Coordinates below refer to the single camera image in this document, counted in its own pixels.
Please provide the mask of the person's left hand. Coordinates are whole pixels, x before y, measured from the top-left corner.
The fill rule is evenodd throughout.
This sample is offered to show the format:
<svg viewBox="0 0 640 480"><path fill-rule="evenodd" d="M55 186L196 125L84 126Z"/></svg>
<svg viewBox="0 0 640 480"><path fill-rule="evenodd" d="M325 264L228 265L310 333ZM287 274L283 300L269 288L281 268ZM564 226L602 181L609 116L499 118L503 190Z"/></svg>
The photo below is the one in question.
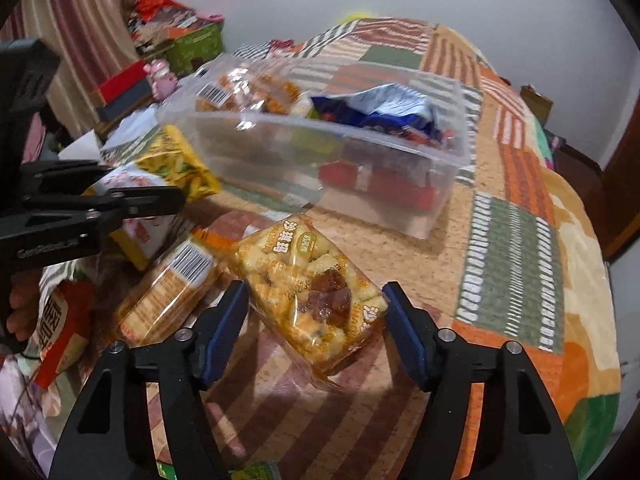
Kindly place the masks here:
<svg viewBox="0 0 640 480"><path fill-rule="evenodd" d="M15 274L11 280L9 300L13 311L6 321L6 328L18 341L27 340L37 326L41 275L40 269L29 270Z"/></svg>

